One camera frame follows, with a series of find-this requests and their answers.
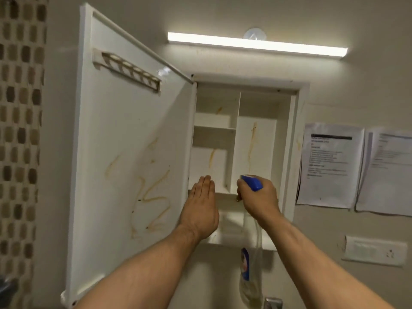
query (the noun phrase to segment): left hand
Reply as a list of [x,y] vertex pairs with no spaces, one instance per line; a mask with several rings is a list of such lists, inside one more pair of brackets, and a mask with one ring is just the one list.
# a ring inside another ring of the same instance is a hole
[[210,176],[200,177],[193,186],[180,215],[180,225],[191,230],[198,241],[208,238],[218,228],[215,183]]

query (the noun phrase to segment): open cabinet door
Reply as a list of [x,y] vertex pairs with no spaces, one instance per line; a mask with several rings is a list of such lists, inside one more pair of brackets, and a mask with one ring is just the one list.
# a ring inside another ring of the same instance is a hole
[[188,193],[196,85],[81,10],[64,305],[167,236]]

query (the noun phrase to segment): right hand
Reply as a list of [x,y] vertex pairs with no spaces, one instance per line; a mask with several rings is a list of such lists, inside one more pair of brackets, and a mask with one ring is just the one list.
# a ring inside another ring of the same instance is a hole
[[264,228],[269,218],[279,217],[282,214],[279,210],[278,196],[273,183],[262,177],[253,177],[259,179],[263,189],[254,192],[244,180],[239,179],[237,181],[237,193],[239,200],[243,199],[243,204],[248,213]]

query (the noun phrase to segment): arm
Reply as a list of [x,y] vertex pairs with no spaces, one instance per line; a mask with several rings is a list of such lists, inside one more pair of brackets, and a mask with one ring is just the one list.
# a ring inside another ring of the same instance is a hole
[[218,223],[215,184],[210,176],[201,177],[190,191],[177,228],[100,281],[76,308],[167,308],[188,258]]
[[269,234],[279,256],[309,309],[393,308],[334,263],[282,216],[272,182],[260,178],[263,189],[253,192],[239,180],[238,194],[246,210]]

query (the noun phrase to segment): light switch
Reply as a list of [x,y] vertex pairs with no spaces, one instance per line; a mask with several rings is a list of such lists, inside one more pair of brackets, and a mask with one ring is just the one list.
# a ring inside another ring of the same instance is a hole
[[406,262],[407,250],[408,245],[404,242],[347,235],[343,259],[400,267]]

